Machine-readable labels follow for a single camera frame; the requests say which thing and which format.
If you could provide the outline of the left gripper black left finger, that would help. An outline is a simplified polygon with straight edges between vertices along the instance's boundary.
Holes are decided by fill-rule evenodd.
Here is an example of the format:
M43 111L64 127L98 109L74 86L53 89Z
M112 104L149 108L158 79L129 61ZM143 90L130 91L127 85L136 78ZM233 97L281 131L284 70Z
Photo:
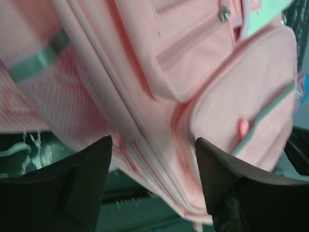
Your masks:
M49 166L1 179L1 231L95 231L111 157L106 136Z

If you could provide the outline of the pink student backpack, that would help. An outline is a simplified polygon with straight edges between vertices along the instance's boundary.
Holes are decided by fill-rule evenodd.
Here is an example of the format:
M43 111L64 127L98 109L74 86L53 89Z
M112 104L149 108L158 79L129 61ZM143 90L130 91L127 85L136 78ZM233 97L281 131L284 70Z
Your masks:
M112 161L197 232L194 142L272 171L296 100L289 0L3 0L0 131L51 131Z

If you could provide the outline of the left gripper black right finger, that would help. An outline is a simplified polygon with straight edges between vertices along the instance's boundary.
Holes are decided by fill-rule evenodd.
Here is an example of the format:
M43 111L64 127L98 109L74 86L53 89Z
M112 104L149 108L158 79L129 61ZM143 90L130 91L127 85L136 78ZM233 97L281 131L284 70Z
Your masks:
M308 182L259 169L204 138L195 148L215 231L308 232Z

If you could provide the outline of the pink purple pencil case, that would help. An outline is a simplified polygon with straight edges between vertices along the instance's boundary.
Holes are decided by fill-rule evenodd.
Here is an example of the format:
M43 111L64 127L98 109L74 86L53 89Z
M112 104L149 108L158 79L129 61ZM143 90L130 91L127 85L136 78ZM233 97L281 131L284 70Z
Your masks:
M297 75L297 92L293 108L293 114L306 101L309 94L309 75L305 72L299 72Z

